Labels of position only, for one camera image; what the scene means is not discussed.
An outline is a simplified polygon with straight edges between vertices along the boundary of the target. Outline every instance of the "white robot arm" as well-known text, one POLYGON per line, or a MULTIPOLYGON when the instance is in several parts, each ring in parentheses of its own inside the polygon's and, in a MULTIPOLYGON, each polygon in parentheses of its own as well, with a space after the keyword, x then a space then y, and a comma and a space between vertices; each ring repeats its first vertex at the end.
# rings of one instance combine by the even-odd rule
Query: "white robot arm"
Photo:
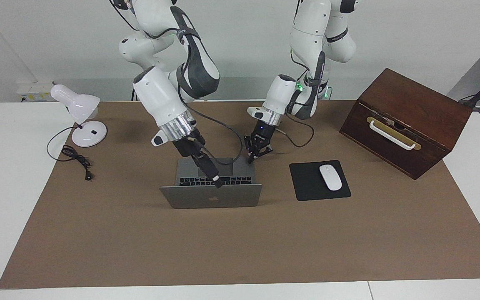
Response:
POLYGON ((297 81, 290 76, 277 76, 262 107, 247 109, 248 114, 258 120, 251 135, 244 137, 250 162, 272 152, 270 140, 284 114, 300 120, 313 116, 328 84, 330 62, 346 63, 356 51, 348 32, 347 17, 359 2, 299 0, 290 46, 291 53, 303 63, 298 64, 306 71, 297 81))
POLYGON ((124 0, 116 4, 135 15, 139 32, 120 42, 119 50, 129 62, 142 67, 133 87, 145 109, 160 128, 152 139, 154 146, 173 142, 183 157, 191 156, 196 165, 223 185, 218 170, 202 147, 205 140, 186 103, 216 91, 220 74, 208 55, 188 16, 174 6, 177 0, 124 0), (175 36, 187 53, 186 62, 172 72, 162 71, 156 53, 167 49, 175 36))

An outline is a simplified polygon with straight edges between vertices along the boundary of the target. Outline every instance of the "lamp power cord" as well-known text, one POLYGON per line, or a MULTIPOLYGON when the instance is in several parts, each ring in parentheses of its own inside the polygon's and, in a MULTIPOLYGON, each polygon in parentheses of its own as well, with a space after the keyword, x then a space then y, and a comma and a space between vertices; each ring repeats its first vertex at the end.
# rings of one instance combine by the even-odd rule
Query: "lamp power cord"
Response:
POLYGON ((51 155, 51 153, 49 153, 49 144, 51 144, 51 142, 53 141, 53 139, 55 139, 55 137, 57 137, 59 134, 63 133, 64 131, 67 131, 67 130, 70 130, 70 129, 77 129, 77 128, 80 128, 80 125, 78 125, 78 127, 68 127, 68 128, 65 128, 65 129, 59 131, 59 133, 54 135, 49 140, 45 149, 46 149, 47 155, 49 155, 50 158, 52 158, 56 161, 59 161, 59 162, 68 162, 68 161, 73 161, 73 160, 78 161, 82 165, 82 167, 84 167, 84 170, 85 170, 84 179, 87 180, 87 181, 90 181, 90 180, 92 180, 92 178, 94 178, 93 173, 91 173, 89 171, 90 167, 92 167, 92 163, 90 162, 90 160, 87 157, 80 155, 77 152, 77 150, 75 150, 75 148, 73 148, 70 145, 64 145, 63 146, 62 151, 61 151, 62 154, 69 157, 69 159, 66 159, 66 160, 59 160, 59 159, 53 157, 53 155, 51 155))

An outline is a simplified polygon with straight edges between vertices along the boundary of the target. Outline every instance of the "lamp base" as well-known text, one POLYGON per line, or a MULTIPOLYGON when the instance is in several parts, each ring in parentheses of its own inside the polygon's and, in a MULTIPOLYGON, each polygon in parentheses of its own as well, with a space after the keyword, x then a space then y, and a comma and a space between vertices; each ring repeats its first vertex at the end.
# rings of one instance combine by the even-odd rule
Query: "lamp base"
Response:
POLYGON ((72 141, 81 148, 99 144, 107 136, 107 127, 99 121, 90 121, 81 124, 72 134, 72 141))

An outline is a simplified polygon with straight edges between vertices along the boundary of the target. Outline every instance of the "brown paper mat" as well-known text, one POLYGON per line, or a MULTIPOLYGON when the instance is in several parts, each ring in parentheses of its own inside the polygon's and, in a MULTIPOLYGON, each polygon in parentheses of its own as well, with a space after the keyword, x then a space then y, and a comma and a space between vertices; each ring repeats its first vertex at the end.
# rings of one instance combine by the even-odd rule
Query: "brown paper mat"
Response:
MULTIPOLYGON (((245 110, 260 104, 193 106, 247 134, 245 110)), ((0 288, 480 278, 480 225, 444 163, 412 180, 362 149, 338 132, 352 104, 320 103, 305 148, 275 133, 255 161, 258 207, 175 210, 158 190, 174 184, 175 147, 150 144, 157 128, 139 102, 101 103, 107 138, 79 150, 96 178, 56 163, 0 288), (297 201, 288 164, 325 160, 341 162, 352 197, 297 201)), ((196 118, 216 156, 236 154, 232 133, 196 118)))

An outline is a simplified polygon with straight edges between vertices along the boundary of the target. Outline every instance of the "wall outlet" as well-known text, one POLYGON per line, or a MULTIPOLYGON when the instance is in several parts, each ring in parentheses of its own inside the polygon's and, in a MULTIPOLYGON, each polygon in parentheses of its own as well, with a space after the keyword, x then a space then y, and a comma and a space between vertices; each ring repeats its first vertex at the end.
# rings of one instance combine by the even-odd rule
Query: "wall outlet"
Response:
POLYGON ((35 82, 22 84, 17 90, 20 102, 47 102, 55 101, 51 97, 53 82, 35 82))

